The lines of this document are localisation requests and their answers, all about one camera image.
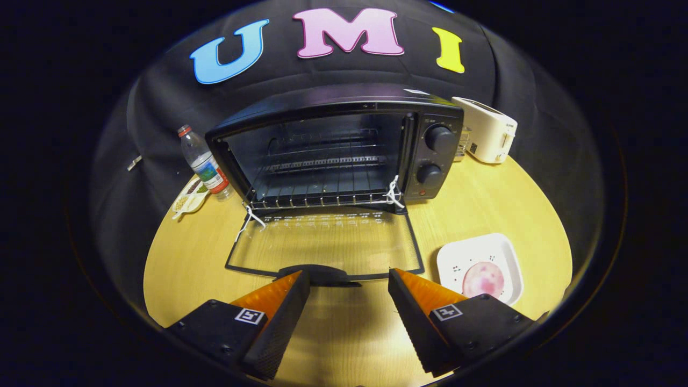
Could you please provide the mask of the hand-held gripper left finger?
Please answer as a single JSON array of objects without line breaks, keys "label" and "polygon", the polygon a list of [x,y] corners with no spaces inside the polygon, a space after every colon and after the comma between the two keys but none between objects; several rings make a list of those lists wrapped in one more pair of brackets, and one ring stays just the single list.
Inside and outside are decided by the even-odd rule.
[{"label": "hand-held gripper left finger", "polygon": [[167,331],[225,368],[268,381],[309,294],[309,274],[298,270],[230,303],[209,299]]}]

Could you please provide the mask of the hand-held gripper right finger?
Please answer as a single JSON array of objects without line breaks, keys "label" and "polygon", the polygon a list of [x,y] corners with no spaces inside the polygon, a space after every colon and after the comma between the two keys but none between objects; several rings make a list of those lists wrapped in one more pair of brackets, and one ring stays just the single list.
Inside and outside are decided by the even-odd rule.
[{"label": "hand-held gripper right finger", "polygon": [[457,372],[496,355],[540,324],[494,296],[466,297],[406,270],[388,292],[425,372]]}]

